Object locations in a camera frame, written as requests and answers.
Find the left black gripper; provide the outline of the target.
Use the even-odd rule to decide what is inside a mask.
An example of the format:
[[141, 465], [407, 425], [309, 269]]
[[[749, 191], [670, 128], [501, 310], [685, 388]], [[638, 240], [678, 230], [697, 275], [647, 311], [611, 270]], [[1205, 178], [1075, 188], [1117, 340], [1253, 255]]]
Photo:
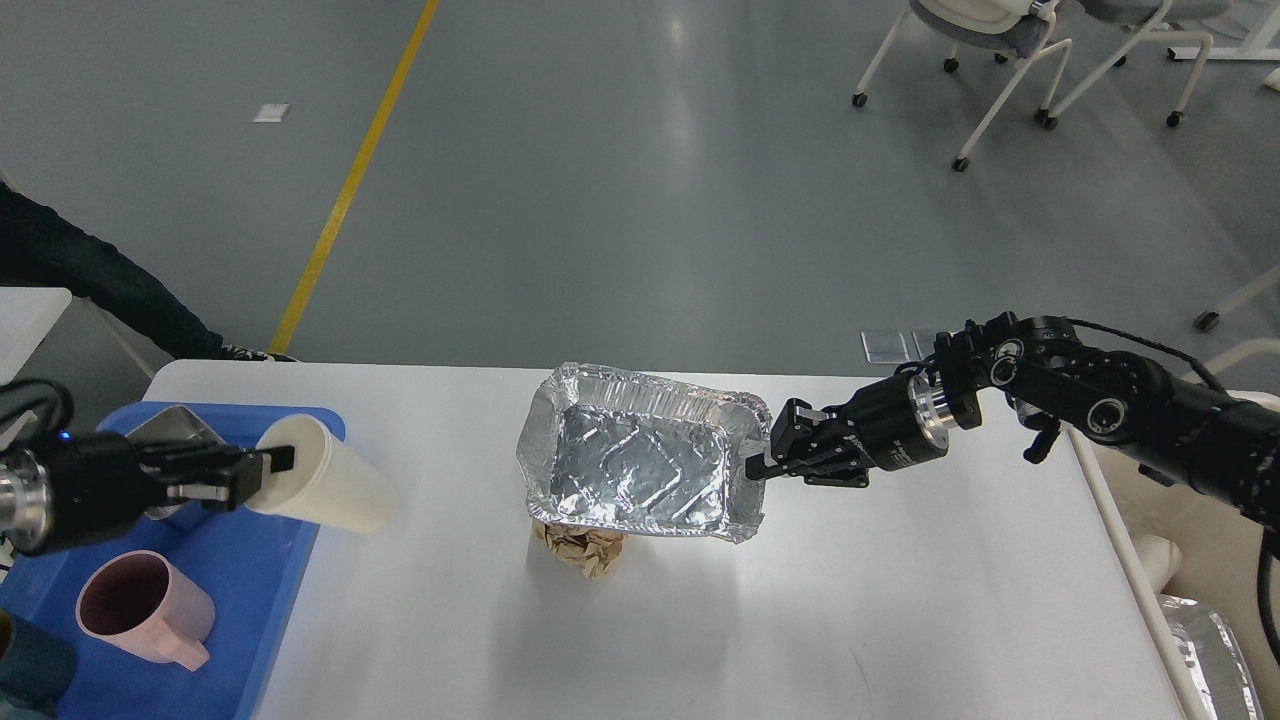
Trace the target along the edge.
[[124, 536], [165, 498], [229, 512], [266, 477], [237, 468], [262, 460], [268, 473], [287, 471], [296, 456], [293, 445], [141, 443], [138, 452], [118, 433], [54, 432], [3, 451], [3, 536], [18, 553], [40, 556]]

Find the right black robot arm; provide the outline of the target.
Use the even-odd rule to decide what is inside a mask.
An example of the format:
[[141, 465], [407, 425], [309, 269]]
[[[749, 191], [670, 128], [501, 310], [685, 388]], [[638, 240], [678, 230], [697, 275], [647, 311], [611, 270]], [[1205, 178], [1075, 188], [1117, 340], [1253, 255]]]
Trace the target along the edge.
[[1263, 637], [1276, 651], [1277, 413], [1229, 395], [1181, 351], [1143, 341], [1184, 361], [1192, 380], [1139, 354], [1084, 345], [1082, 325], [1065, 316], [1004, 313], [940, 332], [931, 352], [844, 404], [818, 409], [788, 400], [764, 452], [746, 460], [745, 475], [863, 488], [873, 469], [897, 471], [943, 457], [951, 429], [980, 425], [978, 393], [997, 389], [1036, 434], [1023, 454], [1028, 462], [1043, 462], [1062, 428], [1071, 427], [1135, 460], [1143, 477], [1185, 486], [1261, 527], [1254, 593]]

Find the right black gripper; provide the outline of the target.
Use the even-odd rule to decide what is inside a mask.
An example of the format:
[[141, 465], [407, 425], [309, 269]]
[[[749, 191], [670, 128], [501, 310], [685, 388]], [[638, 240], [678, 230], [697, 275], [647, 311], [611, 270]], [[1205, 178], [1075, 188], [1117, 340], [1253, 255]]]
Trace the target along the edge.
[[951, 430], [975, 429], [982, 421], [975, 393], [951, 392], [924, 373], [877, 380], [840, 407], [814, 409], [790, 398], [771, 430], [768, 456], [748, 457], [745, 477], [861, 489], [870, 479], [860, 455], [886, 471], [913, 468], [945, 457]]

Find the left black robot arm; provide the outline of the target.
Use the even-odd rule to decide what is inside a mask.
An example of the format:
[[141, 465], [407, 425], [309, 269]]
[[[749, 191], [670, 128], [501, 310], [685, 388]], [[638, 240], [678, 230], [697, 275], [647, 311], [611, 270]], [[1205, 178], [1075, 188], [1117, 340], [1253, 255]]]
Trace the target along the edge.
[[242, 448], [220, 439], [73, 434], [70, 391], [47, 379], [3, 386], [3, 537], [37, 557], [127, 536], [150, 509], [197, 501], [215, 512], [248, 502], [294, 469], [294, 445]]

